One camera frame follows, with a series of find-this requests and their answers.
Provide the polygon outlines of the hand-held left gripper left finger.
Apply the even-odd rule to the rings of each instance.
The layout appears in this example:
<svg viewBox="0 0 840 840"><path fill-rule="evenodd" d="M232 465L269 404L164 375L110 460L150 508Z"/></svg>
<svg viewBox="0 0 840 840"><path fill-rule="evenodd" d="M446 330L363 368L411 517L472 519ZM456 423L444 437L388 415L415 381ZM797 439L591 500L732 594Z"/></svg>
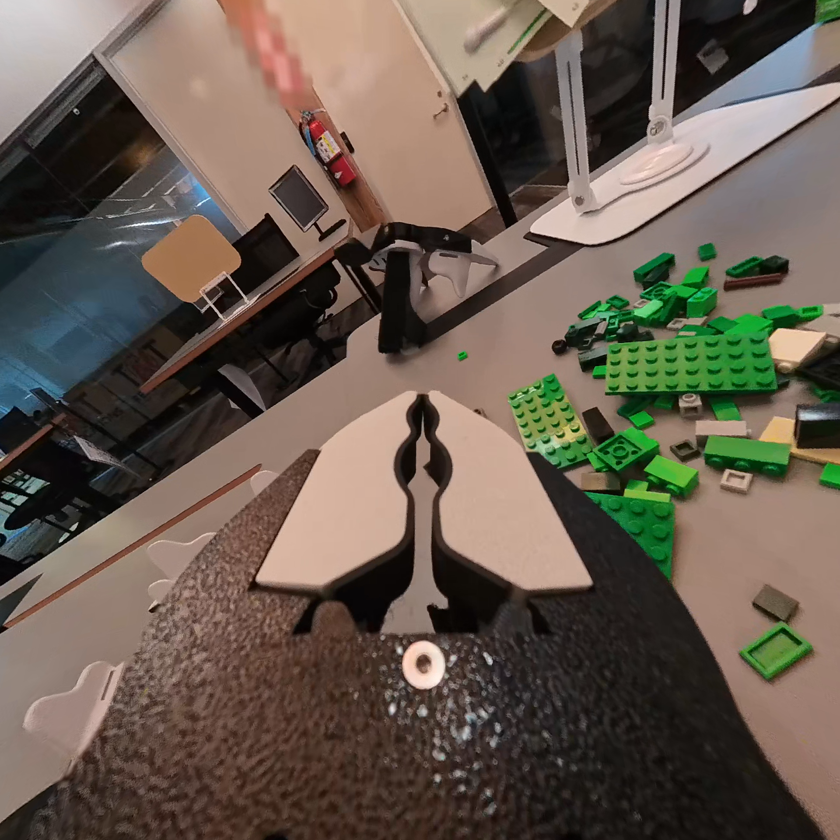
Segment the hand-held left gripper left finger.
<svg viewBox="0 0 840 840"><path fill-rule="evenodd" d="M363 632L382 629L411 584L421 396L359 416L318 452L255 584L319 605L340 602Z"/></svg>

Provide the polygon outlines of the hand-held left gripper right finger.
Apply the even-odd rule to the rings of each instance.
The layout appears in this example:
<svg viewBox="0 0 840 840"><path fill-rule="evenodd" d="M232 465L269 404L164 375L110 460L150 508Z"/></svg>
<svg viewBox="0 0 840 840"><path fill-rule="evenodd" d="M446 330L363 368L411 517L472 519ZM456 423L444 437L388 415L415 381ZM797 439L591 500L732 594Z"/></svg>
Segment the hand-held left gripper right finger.
<svg viewBox="0 0 840 840"><path fill-rule="evenodd" d="M586 592L593 580L522 446L442 392L423 402L439 633L473 633L508 602Z"/></svg>

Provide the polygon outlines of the pile of green lego bricks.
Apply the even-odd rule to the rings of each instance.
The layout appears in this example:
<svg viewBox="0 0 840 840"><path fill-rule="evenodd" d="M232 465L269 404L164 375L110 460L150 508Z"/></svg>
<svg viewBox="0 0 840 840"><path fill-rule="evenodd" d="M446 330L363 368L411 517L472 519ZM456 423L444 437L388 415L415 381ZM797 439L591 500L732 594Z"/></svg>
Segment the pile of green lego bricks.
<svg viewBox="0 0 840 840"><path fill-rule="evenodd" d="M752 313L713 314L718 290L654 284L628 308L596 301L564 324L559 296L535 279L494 305L497 356L519 372L554 371L508 396L526 452L559 473L584 466L584 494L672 584L711 584L718 606L758 590L768 624L739 656L775 681L819 659L838 682L838 452L801 448L784 408L783 338ZM624 308L613 308L623 304Z"/></svg>

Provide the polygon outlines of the black and white object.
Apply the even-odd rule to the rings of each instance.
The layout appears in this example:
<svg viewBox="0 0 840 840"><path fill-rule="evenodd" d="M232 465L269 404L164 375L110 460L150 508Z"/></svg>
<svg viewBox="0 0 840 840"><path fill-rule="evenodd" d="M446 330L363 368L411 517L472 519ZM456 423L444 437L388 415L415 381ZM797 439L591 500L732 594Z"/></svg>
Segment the black and white object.
<svg viewBox="0 0 840 840"><path fill-rule="evenodd" d="M446 227L391 222L377 228L369 245L348 238L334 254L346 269L370 266L384 274L378 350L383 354L420 347L426 322L417 313L421 289L433 277L448 278L457 298L466 295L473 265L499 267L484 246Z"/></svg>

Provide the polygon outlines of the wooden edged desk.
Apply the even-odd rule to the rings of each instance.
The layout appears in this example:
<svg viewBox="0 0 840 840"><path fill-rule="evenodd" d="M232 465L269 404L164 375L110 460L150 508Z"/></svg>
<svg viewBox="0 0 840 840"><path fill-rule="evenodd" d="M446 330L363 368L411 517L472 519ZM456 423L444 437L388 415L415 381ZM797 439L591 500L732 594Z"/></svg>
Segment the wooden edged desk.
<svg viewBox="0 0 840 840"><path fill-rule="evenodd" d="M335 249L355 233L354 225L348 223L346 227L322 241L321 248L315 255L306 259L298 257L292 262L290 268L285 270L284 274L275 275L273 282L278 283L281 279L287 277L291 277L294 283L299 282L327 260L335 260ZM249 300L246 308L241 309L227 322L222 322L216 317L216 320L207 329L189 339L169 360L164 362L157 372L141 384L139 387L140 393L143 395L151 394L157 387L173 378L177 372L197 361L203 354L233 333L243 322L246 322L251 316L269 304L272 299L277 298L279 291L273 288L271 282L268 281L258 290L245 292L245 294Z"/></svg>

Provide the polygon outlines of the black office chair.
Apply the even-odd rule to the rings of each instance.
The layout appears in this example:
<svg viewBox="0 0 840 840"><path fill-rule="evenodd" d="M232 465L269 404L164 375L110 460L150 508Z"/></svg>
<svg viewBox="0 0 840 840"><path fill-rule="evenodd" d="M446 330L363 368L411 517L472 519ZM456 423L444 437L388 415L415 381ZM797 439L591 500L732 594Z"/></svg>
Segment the black office chair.
<svg viewBox="0 0 840 840"><path fill-rule="evenodd" d="M315 341L326 311L338 298L341 277L333 262L327 260L299 282L292 282L291 276L273 282L299 254L269 214L237 239L234 248L241 264L233 279L241 290L257 291L270 281L279 296L237 327L233 335L267 349Z"/></svg>

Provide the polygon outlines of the beige board stand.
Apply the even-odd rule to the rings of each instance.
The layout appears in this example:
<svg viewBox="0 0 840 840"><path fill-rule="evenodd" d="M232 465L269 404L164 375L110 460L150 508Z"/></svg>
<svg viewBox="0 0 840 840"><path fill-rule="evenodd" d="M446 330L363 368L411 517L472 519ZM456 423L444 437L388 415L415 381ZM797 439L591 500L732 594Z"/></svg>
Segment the beige board stand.
<svg viewBox="0 0 840 840"><path fill-rule="evenodd" d="M204 301L222 322L246 308L249 299L233 279L242 264L237 249L204 216L192 215L142 256L143 268L184 302ZM235 308L222 312L209 291L228 280L241 297Z"/></svg>

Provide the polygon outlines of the wooden pillar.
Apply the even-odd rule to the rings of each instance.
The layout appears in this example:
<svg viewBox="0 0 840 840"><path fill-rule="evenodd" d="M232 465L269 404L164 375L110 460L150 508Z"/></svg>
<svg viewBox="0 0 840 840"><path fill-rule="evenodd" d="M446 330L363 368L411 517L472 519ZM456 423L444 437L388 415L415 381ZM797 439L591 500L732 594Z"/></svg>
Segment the wooden pillar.
<svg viewBox="0 0 840 840"><path fill-rule="evenodd" d="M258 71L271 96L278 100L299 133L301 111L320 109L320 119L331 130L356 174L349 187L340 188L312 156L345 207L355 226L362 231L385 221L385 213L354 160L354 154L317 93L299 40L289 35L281 20L280 2L219 1L228 28Z"/></svg>

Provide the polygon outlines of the small computer monitor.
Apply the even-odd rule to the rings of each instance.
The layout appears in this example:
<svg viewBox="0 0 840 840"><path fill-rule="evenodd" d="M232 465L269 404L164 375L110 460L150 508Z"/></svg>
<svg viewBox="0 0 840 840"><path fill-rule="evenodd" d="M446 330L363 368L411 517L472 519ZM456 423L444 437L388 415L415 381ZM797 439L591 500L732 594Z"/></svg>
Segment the small computer monitor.
<svg viewBox="0 0 840 840"><path fill-rule="evenodd" d="M306 233L314 229L320 242L348 224L346 218L339 218L326 228L320 226L320 220L327 214L329 206L296 164L283 172L269 186L268 192L300 231Z"/></svg>

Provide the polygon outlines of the red fire extinguisher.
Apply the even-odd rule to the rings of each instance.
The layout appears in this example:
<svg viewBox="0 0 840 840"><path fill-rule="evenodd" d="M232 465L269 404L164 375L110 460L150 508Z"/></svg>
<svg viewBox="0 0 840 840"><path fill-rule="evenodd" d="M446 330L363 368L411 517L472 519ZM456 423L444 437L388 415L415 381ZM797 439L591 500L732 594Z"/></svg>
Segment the red fire extinguisher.
<svg viewBox="0 0 840 840"><path fill-rule="evenodd" d="M320 119L320 109L301 111L299 133L311 155L332 178L337 187L354 183L356 174L331 130Z"/></svg>

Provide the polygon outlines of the white door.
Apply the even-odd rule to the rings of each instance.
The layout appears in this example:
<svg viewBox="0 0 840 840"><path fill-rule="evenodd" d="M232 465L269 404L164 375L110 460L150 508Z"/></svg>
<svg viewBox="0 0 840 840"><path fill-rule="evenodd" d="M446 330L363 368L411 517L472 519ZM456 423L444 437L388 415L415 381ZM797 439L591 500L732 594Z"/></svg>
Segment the white door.
<svg viewBox="0 0 840 840"><path fill-rule="evenodd" d="M490 193L457 106L395 2L267 2L387 219L462 228ZM239 229L266 213L303 234L269 194L292 165L340 217L312 158L219 2L162 2L100 49L111 73Z"/></svg>

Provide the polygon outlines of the white book stand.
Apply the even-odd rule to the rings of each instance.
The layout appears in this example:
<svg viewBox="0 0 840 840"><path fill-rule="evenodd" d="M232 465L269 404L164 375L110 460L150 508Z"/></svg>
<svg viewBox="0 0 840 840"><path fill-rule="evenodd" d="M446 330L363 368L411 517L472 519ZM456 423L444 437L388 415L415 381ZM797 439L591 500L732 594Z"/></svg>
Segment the white book stand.
<svg viewBox="0 0 840 840"><path fill-rule="evenodd" d="M656 1L652 93L645 144L592 180L576 21L556 45L567 198L531 225L535 238L612 243L834 105L837 82L740 101L674 122L681 2Z"/></svg>

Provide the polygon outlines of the glass partition wall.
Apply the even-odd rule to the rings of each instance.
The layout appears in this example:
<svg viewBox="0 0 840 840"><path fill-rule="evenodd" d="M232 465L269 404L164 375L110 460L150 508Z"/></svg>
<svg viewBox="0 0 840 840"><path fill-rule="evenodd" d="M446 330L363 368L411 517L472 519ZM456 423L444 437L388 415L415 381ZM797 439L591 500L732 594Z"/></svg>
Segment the glass partition wall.
<svg viewBox="0 0 840 840"><path fill-rule="evenodd" d="M79 436L121 461L84 459L121 506L186 459L155 439L214 398L191 370L140 392L214 320L141 259L192 215L239 232L92 58L2 142L1 175L2 414L63 412L47 449L81 455Z"/></svg>

